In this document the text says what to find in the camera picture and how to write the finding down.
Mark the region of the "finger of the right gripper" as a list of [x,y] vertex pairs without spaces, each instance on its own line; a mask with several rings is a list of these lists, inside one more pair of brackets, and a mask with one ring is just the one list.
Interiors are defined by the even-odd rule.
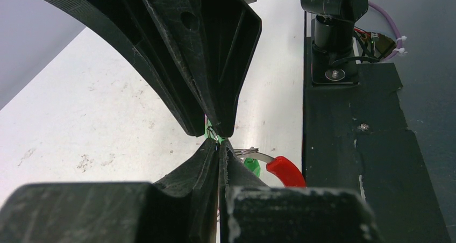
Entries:
[[108,42],[159,95],[187,135],[204,134],[203,111],[142,0],[44,0]]
[[213,129],[231,137],[261,18],[244,0],[143,2]]

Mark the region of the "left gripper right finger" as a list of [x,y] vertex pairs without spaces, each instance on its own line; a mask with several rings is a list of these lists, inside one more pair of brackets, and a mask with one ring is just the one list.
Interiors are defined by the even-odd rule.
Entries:
[[237,157],[229,140],[219,149],[221,242],[259,242],[269,233],[269,186]]

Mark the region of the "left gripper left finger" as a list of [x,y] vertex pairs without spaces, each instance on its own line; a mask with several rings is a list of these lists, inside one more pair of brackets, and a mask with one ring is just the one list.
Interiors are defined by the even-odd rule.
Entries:
[[216,242],[218,143],[206,139],[183,164],[153,183],[153,242]]

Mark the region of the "silver keyring with red grip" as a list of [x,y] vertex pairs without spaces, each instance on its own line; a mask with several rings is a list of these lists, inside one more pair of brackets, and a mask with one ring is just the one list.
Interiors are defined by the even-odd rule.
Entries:
[[307,183],[298,167],[284,156],[272,157],[259,152],[258,148],[234,149],[236,156],[244,163],[244,158],[257,159],[266,164],[266,171],[278,178],[285,187],[306,188]]

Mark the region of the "green tag key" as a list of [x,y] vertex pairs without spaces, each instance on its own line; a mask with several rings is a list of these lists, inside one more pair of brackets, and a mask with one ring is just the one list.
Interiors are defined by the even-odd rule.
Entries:
[[217,144],[221,144],[224,141],[224,138],[220,137],[215,130],[207,116],[204,116],[204,125],[205,125],[205,134],[206,138],[211,138],[216,141]]
[[257,159],[244,158],[244,165],[256,176],[260,177],[261,167]]

